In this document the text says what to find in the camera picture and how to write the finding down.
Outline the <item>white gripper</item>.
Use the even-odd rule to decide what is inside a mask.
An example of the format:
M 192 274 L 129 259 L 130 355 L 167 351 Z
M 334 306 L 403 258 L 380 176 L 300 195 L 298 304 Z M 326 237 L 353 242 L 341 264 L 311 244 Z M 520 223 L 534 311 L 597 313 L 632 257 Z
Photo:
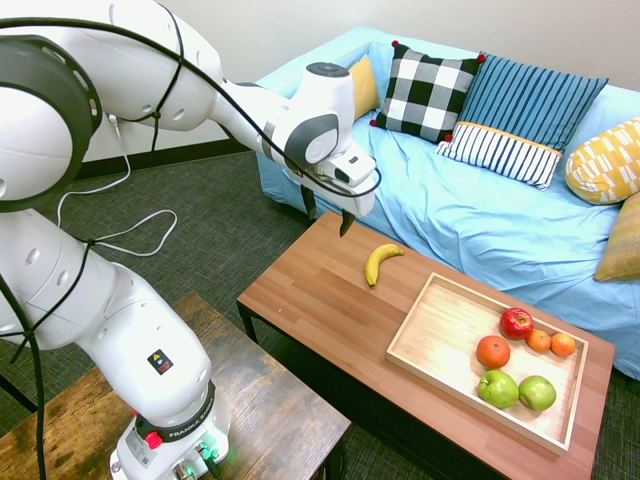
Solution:
M 375 160 L 360 146 L 351 146 L 313 165 L 299 178 L 309 219 L 316 218 L 318 194 L 342 209 L 339 235 L 344 237 L 355 218 L 367 215 L 374 206 L 375 169 Z

